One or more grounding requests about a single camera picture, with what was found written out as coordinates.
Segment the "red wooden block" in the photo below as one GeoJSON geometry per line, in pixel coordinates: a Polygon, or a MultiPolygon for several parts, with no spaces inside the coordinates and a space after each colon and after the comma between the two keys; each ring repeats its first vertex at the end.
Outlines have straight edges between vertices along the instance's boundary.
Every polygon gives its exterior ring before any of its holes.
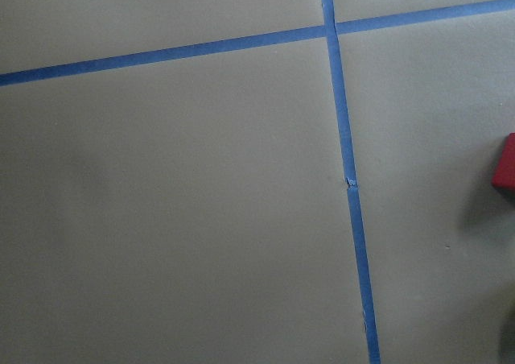
{"type": "Polygon", "coordinates": [[[514,137],[514,132],[509,133],[506,137],[491,179],[491,185],[508,196],[514,196],[514,137]]]}

